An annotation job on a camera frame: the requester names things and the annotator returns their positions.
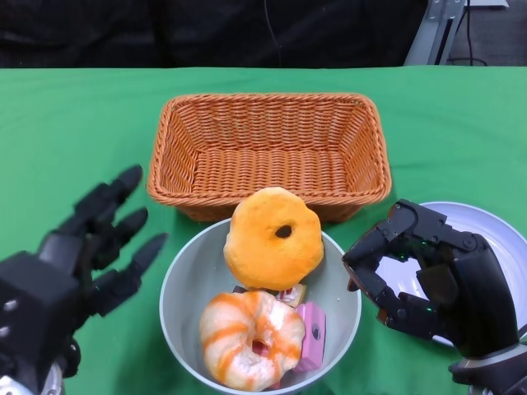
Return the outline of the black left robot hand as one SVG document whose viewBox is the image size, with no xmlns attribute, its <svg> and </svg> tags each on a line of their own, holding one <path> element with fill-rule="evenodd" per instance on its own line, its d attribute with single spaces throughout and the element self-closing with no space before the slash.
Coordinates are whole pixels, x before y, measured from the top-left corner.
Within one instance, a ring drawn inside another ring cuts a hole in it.
<svg viewBox="0 0 527 395">
<path fill-rule="evenodd" d="M 92 278 L 119 258 L 120 251 L 146 224 L 148 210 L 142 207 L 114 223 L 117 210 L 140 184 L 142 167 L 133 165 L 111 183 L 96 185 L 78 201 L 73 214 L 44 238 L 39 258 L 52 264 L 79 282 L 77 319 L 84 323 L 90 316 L 106 316 L 134 296 L 142 284 L 142 275 L 162 250 L 167 233 L 149 239 L 123 270 L 110 270 Z"/>
</svg>

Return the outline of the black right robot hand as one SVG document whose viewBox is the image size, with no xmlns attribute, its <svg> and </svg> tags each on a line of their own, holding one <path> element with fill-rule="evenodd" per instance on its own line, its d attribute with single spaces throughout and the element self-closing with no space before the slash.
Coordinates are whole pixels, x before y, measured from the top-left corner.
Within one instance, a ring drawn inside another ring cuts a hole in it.
<svg viewBox="0 0 527 395">
<path fill-rule="evenodd" d="M 382 258 L 417 260 L 419 298 L 395 293 L 377 274 Z M 344 255 L 350 291 L 361 290 L 378 319 L 399 332 L 450 341 L 467 358 L 481 358 L 520 340 L 514 302 L 491 245 L 459 231 L 438 211 L 398 200 Z"/>
</svg>

